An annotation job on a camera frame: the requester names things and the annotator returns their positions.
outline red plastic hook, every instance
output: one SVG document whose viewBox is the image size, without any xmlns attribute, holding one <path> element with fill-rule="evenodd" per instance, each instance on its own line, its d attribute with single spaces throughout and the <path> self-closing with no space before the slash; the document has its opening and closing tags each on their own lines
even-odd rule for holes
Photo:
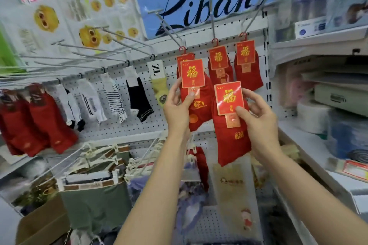
<svg viewBox="0 0 368 245">
<path fill-rule="evenodd" d="M 217 47 L 220 44 L 218 38 L 213 38 L 212 39 L 212 43 L 214 43 L 215 41 L 216 41 L 216 47 Z"/>
<path fill-rule="evenodd" d="M 244 40 L 244 41 L 246 41 L 248 39 L 248 34 L 246 32 L 242 32 L 242 33 L 239 34 L 240 38 L 243 37 L 243 36 L 246 37 L 245 40 Z"/>
<path fill-rule="evenodd" d="M 180 52 L 184 51 L 184 53 L 183 53 L 183 54 L 186 54 L 186 47 L 181 46 L 181 47 L 179 48 L 179 51 L 180 51 Z"/>
</svg>

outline finger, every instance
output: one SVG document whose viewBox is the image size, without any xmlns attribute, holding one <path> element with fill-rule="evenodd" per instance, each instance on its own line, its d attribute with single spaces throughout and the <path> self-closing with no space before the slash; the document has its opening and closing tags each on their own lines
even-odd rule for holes
<svg viewBox="0 0 368 245">
<path fill-rule="evenodd" d="M 253 91 L 246 88 L 242 88 L 242 92 L 246 96 L 246 98 L 251 98 L 262 112 L 267 112 L 271 110 L 270 106 L 259 94 L 254 93 Z"/>
<path fill-rule="evenodd" d="M 174 104 L 177 105 L 180 101 L 180 93 L 175 94 L 174 97 Z"/>
<path fill-rule="evenodd" d="M 195 97 L 196 97 L 196 94 L 194 92 L 189 92 L 189 94 L 186 96 L 186 98 L 182 102 L 182 105 L 184 105 L 184 107 L 188 109 L 191 103 L 193 103 Z"/>
<path fill-rule="evenodd" d="M 254 102 L 248 102 L 249 109 L 252 113 L 254 113 L 256 116 L 260 116 L 262 114 L 262 111 Z"/>
<path fill-rule="evenodd" d="M 256 117 L 252 116 L 250 114 L 250 112 L 247 111 L 245 108 L 237 106 L 235 108 L 235 111 L 236 111 L 237 115 L 246 122 L 247 125 L 250 124 L 250 122 L 252 121 L 253 118 L 256 118 Z"/>
<path fill-rule="evenodd" d="M 174 103 L 175 93 L 181 83 L 182 83 L 182 78 L 180 77 L 170 88 L 170 91 L 168 92 L 167 102 L 172 103 L 172 104 Z"/>
</svg>

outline hand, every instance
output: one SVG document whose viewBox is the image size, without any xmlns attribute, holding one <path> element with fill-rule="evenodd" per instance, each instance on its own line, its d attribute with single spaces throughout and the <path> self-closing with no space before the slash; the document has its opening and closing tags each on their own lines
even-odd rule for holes
<svg viewBox="0 0 368 245">
<path fill-rule="evenodd" d="M 260 95 L 245 88 L 242 92 L 245 98 L 251 98 L 254 101 L 248 103 L 253 114 L 239 106 L 236 108 L 236 113 L 246 122 L 252 142 L 252 153 L 263 164 L 269 156 L 280 152 L 277 117 Z"/>
<path fill-rule="evenodd" d="M 180 93 L 176 94 L 179 85 L 182 83 L 182 79 L 179 78 L 176 83 L 170 88 L 168 98 L 163 106 L 163 112 L 168 123 L 169 136 L 176 136 L 184 138 L 183 141 L 187 141 L 190 135 L 189 131 L 189 106 L 193 103 L 195 94 L 190 92 L 186 96 L 185 100 L 179 104 Z"/>
</svg>

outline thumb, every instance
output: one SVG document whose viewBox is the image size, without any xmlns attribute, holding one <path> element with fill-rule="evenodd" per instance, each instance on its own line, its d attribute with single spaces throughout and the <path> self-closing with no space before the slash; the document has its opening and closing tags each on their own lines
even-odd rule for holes
<svg viewBox="0 0 368 245">
<path fill-rule="evenodd" d="M 184 107 L 188 109 L 191 103 L 193 103 L 195 97 L 196 97 L 196 94 L 194 92 L 189 92 L 189 94 L 186 96 L 186 98 L 182 102 L 182 105 L 184 105 Z"/>
<path fill-rule="evenodd" d="M 245 108 L 242 108 L 242 107 L 237 106 L 237 107 L 235 108 L 235 111 L 236 111 L 237 115 L 238 115 L 239 117 L 241 117 L 241 118 L 246 122 L 246 124 L 247 124 L 247 125 L 249 125 L 249 123 L 250 123 L 250 122 L 252 121 L 252 119 L 254 118 L 254 116 L 252 116 L 252 115 L 250 114 L 250 112 L 249 112 L 249 111 L 247 111 Z"/>
</svg>

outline white roll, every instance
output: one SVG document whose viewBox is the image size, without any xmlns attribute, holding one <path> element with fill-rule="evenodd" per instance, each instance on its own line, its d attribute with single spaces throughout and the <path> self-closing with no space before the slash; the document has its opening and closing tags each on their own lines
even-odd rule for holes
<svg viewBox="0 0 368 245">
<path fill-rule="evenodd" d="M 313 134 L 326 134 L 328 112 L 331 109 L 311 99 L 300 100 L 297 106 L 299 128 Z"/>
</svg>

